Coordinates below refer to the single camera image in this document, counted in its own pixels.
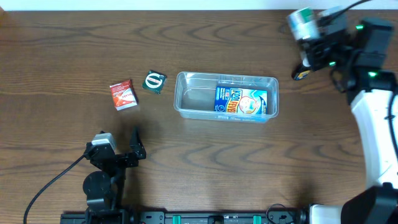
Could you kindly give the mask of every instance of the white wall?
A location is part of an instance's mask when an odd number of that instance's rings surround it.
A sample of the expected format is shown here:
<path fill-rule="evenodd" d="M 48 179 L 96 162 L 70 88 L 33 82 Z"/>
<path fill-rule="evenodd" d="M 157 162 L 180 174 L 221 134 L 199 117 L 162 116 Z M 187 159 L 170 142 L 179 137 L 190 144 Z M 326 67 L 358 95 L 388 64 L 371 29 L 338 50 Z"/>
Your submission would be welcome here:
<path fill-rule="evenodd" d="M 359 0 L 0 0 L 0 6 L 6 11 L 328 9 L 356 1 Z M 398 1 L 375 0 L 355 9 L 398 9 Z"/>

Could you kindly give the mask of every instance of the red and white packet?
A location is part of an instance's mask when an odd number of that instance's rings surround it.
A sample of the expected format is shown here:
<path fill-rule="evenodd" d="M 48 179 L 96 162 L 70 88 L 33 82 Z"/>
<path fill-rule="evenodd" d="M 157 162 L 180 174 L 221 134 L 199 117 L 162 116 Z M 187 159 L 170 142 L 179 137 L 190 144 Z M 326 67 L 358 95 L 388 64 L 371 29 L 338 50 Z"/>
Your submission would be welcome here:
<path fill-rule="evenodd" d="M 132 106 L 137 106 L 136 96 L 132 91 L 131 80 L 124 81 L 115 85 L 111 85 L 114 107 L 122 110 Z"/>

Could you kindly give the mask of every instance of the wire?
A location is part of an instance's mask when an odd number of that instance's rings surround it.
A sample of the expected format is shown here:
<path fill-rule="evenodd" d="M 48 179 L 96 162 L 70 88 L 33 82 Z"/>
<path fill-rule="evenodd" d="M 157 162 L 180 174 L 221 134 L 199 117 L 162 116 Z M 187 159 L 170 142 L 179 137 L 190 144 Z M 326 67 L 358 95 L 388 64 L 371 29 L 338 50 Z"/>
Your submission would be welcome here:
<path fill-rule="evenodd" d="M 352 4 L 352 5 L 348 6 L 347 8 L 337 12 L 337 14 L 335 14 L 334 16 L 332 16 L 331 18 L 326 20 L 323 25 L 326 26 L 326 25 L 330 24 L 332 21 L 337 19 L 339 16 L 343 15 L 346 11 L 350 10 L 351 8 L 353 8 L 353 7 L 355 7 L 355 6 L 359 5 L 359 4 L 366 3 L 368 1 L 372 1 L 372 0 L 360 0 L 360 1 L 358 1 L 358 2 L 356 2 L 354 4 Z"/>
<path fill-rule="evenodd" d="M 291 214 L 291 212 L 287 210 L 287 208 L 285 207 L 285 205 L 282 205 L 281 203 L 275 203 L 275 204 L 271 205 L 271 206 L 267 209 L 267 211 L 266 211 L 266 218 L 268 219 L 269 222 L 271 222 L 272 224 L 276 224 L 276 223 L 274 223 L 274 221 L 272 221 L 272 220 L 268 217 L 268 212 L 269 212 L 269 210 L 270 210 L 272 207 L 275 207 L 276 205 L 281 206 L 281 207 L 283 207 L 284 209 L 286 209 L 286 212 L 287 212 L 287 213 L 292 217 L 292 219 L 293 219 L 293 221 L 290 222 L 290 223 L 295 222 L 295 216 L 294 216 L 293 214 Z"/>
<path fill-rule="evenodd" d="M 390 98 L 390 102 L 388 104 L 388 125 L 390 127 L 390 135 L 391 135 L 391 141 L 392 141 L 392 145 L 394 146 L 394 150 L 396 152 L 396 156 L 398 158 L 398 146 L 397 146 L 397 139 L 396 139 L 396 134 L 394 132 L 394 126 L 392 124 L 392 120 L 395 118 L 394 115 L 392 115 L 392 105 L 394 104 L 394 99 L 396 97 L 396 95 L 398 94 L 398 91 L 395 89 L 392 92 L 391 98 Z"/>
<path fill-rule="evenodd" d="M 24 224 L 27 224 L 27 214 L 29 213 L 30 208 L 32 207 L 33 203 L 35 203 L 36 199 L 40 196 L 40 194 L 43 193 L 47 187 L 50 187 L 56 180 L 58 180 L 60 177 L 62 177 L 64 174 L 66 174 L 70 169 L 72 169 L 76 164 L 78 164 L 85 155 L 80 156 L 79 159 L 77 159 L 72 165 L 70 165 L 68 168 L 66 168 L 62 173 L 60 173 L 58 176 L 56 176 L 54 179 L 52 179 L 48 184 L 46 184 L 39 192 L 37 192 L 36 196 L 30 201 L 29 205 L 26 208 L 25 215 L 24 215 Z"/>

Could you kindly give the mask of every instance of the plastic bin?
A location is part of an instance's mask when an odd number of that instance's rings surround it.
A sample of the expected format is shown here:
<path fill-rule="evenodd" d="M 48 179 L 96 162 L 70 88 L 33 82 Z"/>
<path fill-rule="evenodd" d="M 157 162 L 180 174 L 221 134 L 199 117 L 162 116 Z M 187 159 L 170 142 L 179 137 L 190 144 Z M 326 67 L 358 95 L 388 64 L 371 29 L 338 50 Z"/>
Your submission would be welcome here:
<path fill-rule="evenodd" d="M 217 86 L 267 90 L 267 114 L 236 114 L 214 111 Z M 279 112 L 278 80 L 272 77 L 180 72 L 174 108 L 183 118 L 265 123 Z"/>

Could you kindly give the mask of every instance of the green indicator light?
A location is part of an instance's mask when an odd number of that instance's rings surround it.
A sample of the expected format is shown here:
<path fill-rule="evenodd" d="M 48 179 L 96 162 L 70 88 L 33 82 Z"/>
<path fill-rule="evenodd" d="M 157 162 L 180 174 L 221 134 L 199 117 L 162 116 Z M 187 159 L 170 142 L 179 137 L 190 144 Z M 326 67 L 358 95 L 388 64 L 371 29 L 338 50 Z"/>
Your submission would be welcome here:
<path fill-rule="evenodd" d="M 377 75 L 377 72 L 368 72 L 370 77 L 375 77 Z"/>

